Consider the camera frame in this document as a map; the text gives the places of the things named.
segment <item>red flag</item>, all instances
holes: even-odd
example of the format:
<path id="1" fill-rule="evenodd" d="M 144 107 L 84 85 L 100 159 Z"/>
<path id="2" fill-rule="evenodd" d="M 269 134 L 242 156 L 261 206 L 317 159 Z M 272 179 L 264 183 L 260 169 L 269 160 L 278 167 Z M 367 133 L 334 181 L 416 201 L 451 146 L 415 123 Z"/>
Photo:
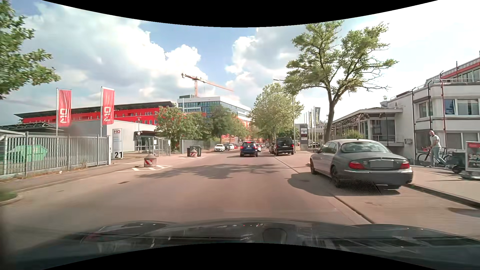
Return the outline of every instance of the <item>red flag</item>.
<path id="1" fill-rule="evenodd" d="M 102 87 L 103 100 L 102 100 L 102 124 L 113 124 L 113 110 L 115 104 L 115 91 L 110 88 Z"/>
<path id="2" fill-rule="evenodd" d="M 72 91 L 59 89 L 58 127 L 68 127 L 72 122 Z"/>

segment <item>street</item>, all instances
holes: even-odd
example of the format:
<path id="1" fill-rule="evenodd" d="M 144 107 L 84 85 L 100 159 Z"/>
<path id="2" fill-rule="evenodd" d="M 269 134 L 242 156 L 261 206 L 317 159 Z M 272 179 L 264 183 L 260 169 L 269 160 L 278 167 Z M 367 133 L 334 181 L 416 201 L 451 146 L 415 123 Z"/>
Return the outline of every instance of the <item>street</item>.
<path id="1" fill-rule="evenodd" d="M 141 161 L 25 191 L 22 200 L 2 207 L 9 246 L 21 249 L 125 221 L 241 217 L 403 224 L 480 239 L 480 210 L 408 187 L 381 194 L 367 187 L 338 189 L 310 173 L 310 155 L 263 151 L 240 157 L 233 150 L 201 158 L 159 157 L 154 169 L 134 169 Z"/>

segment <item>car rear window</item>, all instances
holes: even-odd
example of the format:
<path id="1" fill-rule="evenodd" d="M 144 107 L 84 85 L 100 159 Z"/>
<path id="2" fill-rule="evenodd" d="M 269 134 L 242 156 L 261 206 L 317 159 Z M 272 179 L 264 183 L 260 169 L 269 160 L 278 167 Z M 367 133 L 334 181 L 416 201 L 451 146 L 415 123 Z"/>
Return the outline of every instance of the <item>car rear window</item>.
<path id="1" fill-rule="evenodd" d="M 278 138 L 276 140 L 277 145 L 292 145 L 293 141 L 291 138 Z"/>
<path id="2" fill-rule="evenodd" d="M 383 144 L 376 142 L 349 142 L 342 144 L 340 149 L 344 153 L 390 152 Z"/>
<path id="3" fill-rule="evenodd" d="M 255 146 L 255 143 L 245 142 L 245 143 L 243 143 L 242 146 L 243 146 L 243 147 L 254 147 L 254 146 Z"/>

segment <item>jeans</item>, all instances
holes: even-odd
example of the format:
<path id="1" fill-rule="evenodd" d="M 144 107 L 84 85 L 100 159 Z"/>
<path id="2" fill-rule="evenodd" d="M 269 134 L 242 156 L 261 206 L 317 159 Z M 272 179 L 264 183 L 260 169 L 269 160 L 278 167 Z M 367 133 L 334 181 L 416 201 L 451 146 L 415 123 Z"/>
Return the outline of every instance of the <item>jeans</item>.
<path id="1" fill-rule="evenodd" d="M 440 157 L 440 149 L 441 147 L 434 147 L 430 151 L 430 164 L 432 166 L 435 166 L 434 160 L 437 162 L 441 162 L 442 164 L 445 164 L 445 160 Z"/>

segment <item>white t-shirt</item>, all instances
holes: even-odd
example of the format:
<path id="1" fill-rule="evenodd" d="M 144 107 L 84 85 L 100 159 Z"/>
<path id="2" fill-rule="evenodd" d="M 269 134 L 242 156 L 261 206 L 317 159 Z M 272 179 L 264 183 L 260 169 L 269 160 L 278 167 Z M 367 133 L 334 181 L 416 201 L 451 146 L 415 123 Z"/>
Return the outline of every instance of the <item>white t-shirt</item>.
<path id="1" fill-rule="evenodd" d="M 440 145 L 440 138 L 439 138 L 438 135 L 430 136 L 430 145 L 432 145 L 435 140 L 437 140 L 437 144 L 434 145 L 432 148 L 442 147 L 442 146 Z"/>

